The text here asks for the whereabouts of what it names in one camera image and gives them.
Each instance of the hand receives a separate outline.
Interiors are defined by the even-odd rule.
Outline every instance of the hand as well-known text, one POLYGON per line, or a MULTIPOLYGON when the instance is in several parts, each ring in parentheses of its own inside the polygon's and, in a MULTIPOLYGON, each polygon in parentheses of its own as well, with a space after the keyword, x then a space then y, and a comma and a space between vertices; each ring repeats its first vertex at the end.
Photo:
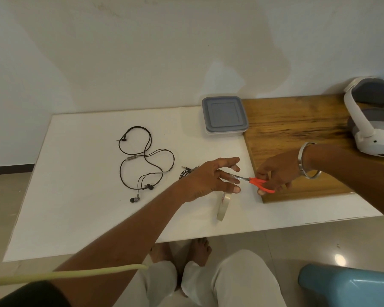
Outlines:
MULTIPOLYGON (((313 146, 307 146, 303 152, 303 168, 305 171, 311 170, 307 152, 313 146)), ((300 176, 300 170, 297 164, 299 149, 294 149, 282 154, 268 158, 256 170, 256 177, 262 180, 268 180, 263 186, 269 190, 281 191, 282 185, 289 189, 292 187, 292 181, 300 176)), ((262 190, 257 190, 259 195, 265 195, 262 190)))
POLYGON ((189 175, 175 182, 174 185, 183 189, 185 202, 194 201, 212 191, 239 193, 240 187, 233 184, 239 184, 239 180, 235 178, 230 179, 230 174, 219 169, 222 167, 229 167, 234 171, 240 171, 240 168, 236 166, 236 163, 238 162, 239 157, 218 158, 216 160, 205 162, 189 175), (224 182, 221 179, 231 181, 232 183, 224 182))

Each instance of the red scissors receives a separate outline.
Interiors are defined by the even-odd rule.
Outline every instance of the red scissors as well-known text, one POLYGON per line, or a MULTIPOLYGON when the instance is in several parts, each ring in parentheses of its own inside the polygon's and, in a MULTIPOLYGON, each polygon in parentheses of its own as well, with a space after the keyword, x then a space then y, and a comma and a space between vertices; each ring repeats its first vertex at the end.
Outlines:
POLYGON ((249 181, 250 184, 253 184, 254 186, 260 188, 262 191, 265 191, 267 193, 272 194, 275 192, 274 190, 269 190, 269 189, 263 187, 263 183, 265 183, 266 180, 262 180, 262 179, 258 179, 258 178, 243 178, 243 177, 240 177, 240 176, 234 175, 234 174, 231 174, 231 176, 236 178, 236 179, 239 179, 239 180, 249 181))

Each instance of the white pants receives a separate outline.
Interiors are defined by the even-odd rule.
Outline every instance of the white pants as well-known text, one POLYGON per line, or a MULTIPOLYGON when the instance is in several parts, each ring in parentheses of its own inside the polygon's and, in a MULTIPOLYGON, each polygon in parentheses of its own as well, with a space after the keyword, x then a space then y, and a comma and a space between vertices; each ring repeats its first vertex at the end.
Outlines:
MULTIPOLYGON (((138 271, 114 307, 156 307, 176 287, 177 273, 169 261, 138 271)), ((280 287, 266 263, 249 250, 240 250, 210 269, 189 262, 181 287, 205 307, 286 307, 280 287)))

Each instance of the gray container lid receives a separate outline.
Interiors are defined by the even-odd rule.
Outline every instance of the gray container lid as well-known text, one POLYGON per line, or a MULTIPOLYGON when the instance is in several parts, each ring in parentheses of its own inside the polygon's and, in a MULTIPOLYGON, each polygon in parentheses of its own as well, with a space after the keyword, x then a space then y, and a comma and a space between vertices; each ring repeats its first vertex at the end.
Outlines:
POLYGON ((242 100, 236 96, 208 97, 202 100, 206 130, 212 133, 249 128, 242 100))

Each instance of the scissors handle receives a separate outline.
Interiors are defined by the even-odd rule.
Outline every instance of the scissors handle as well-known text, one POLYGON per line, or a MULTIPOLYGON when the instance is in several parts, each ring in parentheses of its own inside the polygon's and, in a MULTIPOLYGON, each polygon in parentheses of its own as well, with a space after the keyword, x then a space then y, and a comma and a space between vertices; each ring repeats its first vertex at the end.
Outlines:
POLYGON ((262 179, 258 179, 258 178, 249 178, 250 184, 253 184, 254 186, 260 188, 262 191, 273 194, 275 192, 274 190, 269 190, 269 189, 263 187, 263 183, 265 183, 265 182, 266 182, 266 180, 262 180, 262 179))

